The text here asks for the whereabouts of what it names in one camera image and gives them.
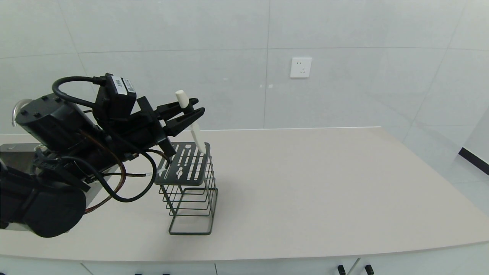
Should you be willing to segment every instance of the cable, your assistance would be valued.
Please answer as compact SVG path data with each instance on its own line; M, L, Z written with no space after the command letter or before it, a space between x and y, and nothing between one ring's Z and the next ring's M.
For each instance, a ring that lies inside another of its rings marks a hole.
M109 154L112 155L112 157L115 159L115 161L117 162L117 165L119 166L119 169L121 170L121 173L120 173L120 180L119 180L119 183L117 184L114 192L117 193L121 188L122 186L124 185L124 182L126 181L126 177L127 177L127 173L126 173L126 167L124 166L124 164L121 162L121 160L114 154L114 152L112 152L109 148L107 148L106 146L104 146L103 144L101 144L98 140L96 140L95 138L93 138L91 135L89 135L88 133L82 131L82 130L79 130L79 132L84 136L86 137L88 140L90 140L91 142L93 142L95 145L97 145L99 148L101 148L102 150L108 152ZM112 197L111 196L108 196L106 197L103 201L99 202L98 204L92 206L92 207L89 207L87 209L85 209L85 214L88 214L90 212L93 212L94 210L96 210L97 208L99 208L100 206L104 205L106 202L108 202Z
M166 165L165 165L165 168L161 168L159 170L156 171L157 174L159 174L161 171L164 171L165 169L168 169L168 167L170 166L170 163L168 162L168 160L170 159L169 157L167 157L165 155L165 153L161 152L161 151L158 151L158 150L152 150L152 149L148 149L146 150L146 152L151 152L151 153L156 153L160 156L162 156L166 161ZM143 177L147 177L147 176L150 176L152 175L153 173L152 172L149 172L149 173L144 173L144 174L133 174L133 173L127 173L126 176L128 177L134 177L134 178L143 178ZM121 173L106 173L106 174L103 174L104 177L105 176L120 176Z
M86 106L86 107L89 107L91 109L97 109L97 110L100 110L101 107L96 105L95 103L92 103L92 102L89 102L89 101L86 101L86 100L83 100L83 99L80 99L80 98L76 98L76 97L73 97L73 96L70 96L64 92L62 92L59 87L63 84L63 83L67 83L67 82L73 82L73 81L85 81L85 82L92 82L94 84L99 84L101 83L102 80L100 80L99 78L96 78L96 77L86 77L86 76L70 76L70 77L63 77L63 78L60 78L58 80L56 80L54 83L53 83L53 86L52 86L52 90L53 90L53 93L55 95L57 95L58 97L66 100L66 101L69 101L69 102L72 102L72 103L75 103L75 104L78 104L78 105L82 105L82 106ZM150 179L150 182L148 183L148 185L146 186L146 188L141 192L139 193L138 195L130 198L130 199L126 199L126 198L122 198L120 196L118 196L109 186L109 184L107 183L107 181L105 181L105 179L103 178L102 174L100 174L100 172L98 172L93 166L91 166L88 162L82 160L83 163L85 166L87 166L87 168L93 172L94 176L97 178L98 181L100 181L100 183L102 184L103 188L112 196L114 197L114 199L120 201L120 202L133 202L135 200L138 200L139 198L141 198L142 196L144 196L150 189L151 189L151 186L153 185L153 183L155 182L155 179L156 179L156 171L157 171L157 167L156 167L156 163L154 161L154 159L152 159L150 157L150 155L148 155L146 152L142 151L141 149L139 149L138 147L134 146L132 143L128 142L127 140L123 139L121 136L119 136L117 133L115 133L109 123L108 123L108 118L106 116L106 114L103 112L103 110L101 110L101 112L99 112L100 115L102 115L103 117L100 119L100 120L97 120L100 124L100 126L102 127L102 129L104 129L112 138L115 138L115 139L118 139L120 142L124 143L126 146L128 146L131 150L133 150L134 152L136 153L139 153L140 155L144 156L145 158L147 158L149 160L149 162L151 163L151 167L153 169L153 174L151 176L151 179ZM66 160L75 160L75 159L78 159L77 157L61 157L60 159L66 159Z
M73 81L84 81L84 82L96 83L97 80L98 79L95 78L95 77L87 77L87 76L69 76L69 77L63 77L63 78L60 78L60 79L54 81L53 86L51 88L52 88L53 93L55 95L57 95L58 97L66 100L66 101L69 101L69 102L72 102L72 103L76 103L78 105L83 105L83 106L86 106L86 107L89 107L89 108L93 108L93 106L95 106L95 103L89 102L89 101L86 101L86 100L83 100L83 99L80 99L80 98L77 98L77 97L70 96L70 95L62 92L60 90L60 86L62 84L64 84L64 83L73 82Z
M126 177L133 177L133 178L144 178L144 177L147 177L149 175L151 175L152 173L148 173L148 174L133 174L133 173L127 173L126 174ZM102 174L102 176L106 177L106 176L120 176L122 175L122 173L105 173L105 174Z
M146 152L151 152L160 155L162 158L166 160L166 165L165 168L168 169L170 167L170 164L172 163L172 160L163 152L158 151L158 150L153 150L153 149L148 149Z
M151 158L150 155L148 155L148 153L146 153L143 150L137 148L135 145L133 145L132 143L128 142L127 140L125 140L121 136L119 136L117 133L115 133L112 130L112 128L110 128L110 126L108 124L106 124L105 121L99 120L99 124L101 124L100 126L102 127L102 129L104 129L105 132L107 132L107 134L109 134L112 138L118 139L119 141L121 141L122 143L124 143L126 146L128 146L129 148L131 148L134 152L136 152L136 153L144 156L145 158L147 158L149 160L149 162L151 163L153 174L151 175L151 179L150 179L148 185L146 186L146 188L141 193L139 193L138 195L136 195L133 198L131 198L131 199L133 199L133 200L131 200L131 202L133 202L135 200L138 200L139 198L141 198L142 196L144 196L146 193L148 193L148 191L153 186L153 183L155 183L155 179L156 179L156 175L157 175L157 167L156 167L155 160L153 158Z

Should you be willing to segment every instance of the electrical socket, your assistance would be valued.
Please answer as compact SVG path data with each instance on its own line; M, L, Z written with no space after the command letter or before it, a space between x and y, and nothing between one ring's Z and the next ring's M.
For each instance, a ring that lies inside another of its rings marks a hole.
M308 78L311 72L311 57L294 57L290 66L291 78Z

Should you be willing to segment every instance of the black metal rack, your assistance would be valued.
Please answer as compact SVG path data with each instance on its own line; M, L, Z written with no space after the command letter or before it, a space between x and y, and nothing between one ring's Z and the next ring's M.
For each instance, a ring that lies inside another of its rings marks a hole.
M173 216L168 232L171 235L209 235L218 196L210 145L205 143L206 154L201 153L194 142L172 142L172 145L177 154L155 180ZM165 164L162 160L158 169Z

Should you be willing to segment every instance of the cabinet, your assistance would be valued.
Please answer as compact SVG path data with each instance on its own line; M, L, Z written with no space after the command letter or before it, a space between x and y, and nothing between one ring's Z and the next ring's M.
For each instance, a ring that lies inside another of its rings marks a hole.
M346 273L356 258L248 260L216 263L218 275L338 275L338 265Z
M0 272L5 275L90 275L81 263L0 257Z
M83 264L93 275L216 275L216 267L213 263L148 264L87 262Z
M469 258L480 253L484 245L428 252L362 257L351 275L369 275L371 265L375 275L450 275Z

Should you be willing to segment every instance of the barcode label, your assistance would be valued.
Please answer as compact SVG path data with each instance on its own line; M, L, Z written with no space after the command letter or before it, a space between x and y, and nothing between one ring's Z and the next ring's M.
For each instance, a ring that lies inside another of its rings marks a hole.
M126 88L127 88L128 91L135 92L134 91L134 88L133 88L133 85L131 84L131 82L129 81L129 79L123 78L122 80L124 81L124 84L126 84Z
M112 76L112 80L114 81L114 84L115 84L115 91L118 94L127 94L126 87L124 86L124 83L122 82L121 77Z

